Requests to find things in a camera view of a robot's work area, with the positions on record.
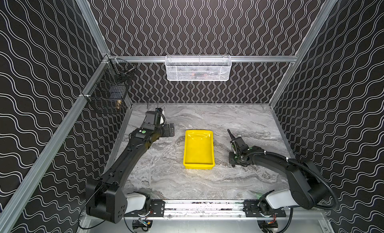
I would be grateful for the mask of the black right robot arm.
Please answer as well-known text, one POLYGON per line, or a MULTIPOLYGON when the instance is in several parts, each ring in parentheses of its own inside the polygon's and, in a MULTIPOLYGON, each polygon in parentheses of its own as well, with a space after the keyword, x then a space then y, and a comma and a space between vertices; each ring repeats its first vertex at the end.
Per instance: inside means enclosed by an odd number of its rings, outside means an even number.
POLYGON ((331 211, 339 206, 336 193, 313 162, 288 158, 258 146, 248 146, 242 137, 235 137, 229 129, 227 131, 233 149, 229 156, 233 167, 262 166, 288 181, 286 190, 272 190, 259 198, 257 208, 261 214, 271 215, 274 210, 285 207, 331 211))

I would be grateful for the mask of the yellow plastic bin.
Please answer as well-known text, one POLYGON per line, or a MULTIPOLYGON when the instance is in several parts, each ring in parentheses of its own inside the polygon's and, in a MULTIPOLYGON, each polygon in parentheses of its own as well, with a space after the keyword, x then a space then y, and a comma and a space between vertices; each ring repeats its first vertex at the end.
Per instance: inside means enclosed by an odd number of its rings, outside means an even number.
POLYGON ((213 169, 215 156, 214 134, 212 131, 186 131, 183 165, 186 169, 213 169))

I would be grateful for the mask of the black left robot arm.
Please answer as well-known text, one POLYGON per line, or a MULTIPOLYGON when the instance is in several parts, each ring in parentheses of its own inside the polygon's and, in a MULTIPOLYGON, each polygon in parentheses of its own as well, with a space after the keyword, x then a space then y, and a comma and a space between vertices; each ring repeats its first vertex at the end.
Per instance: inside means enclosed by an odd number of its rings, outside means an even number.
POLYGON ((92 180, 86 185, 87 215, 116 224, 127 213, 149 213, 149 196, 141 193, 126 195, 123 189, 128 176, 151 145, 159 138, 174 135, 173 123, 154 129, 137 128, 131 132, 127 147, 115 163, 99 180, 92 180))

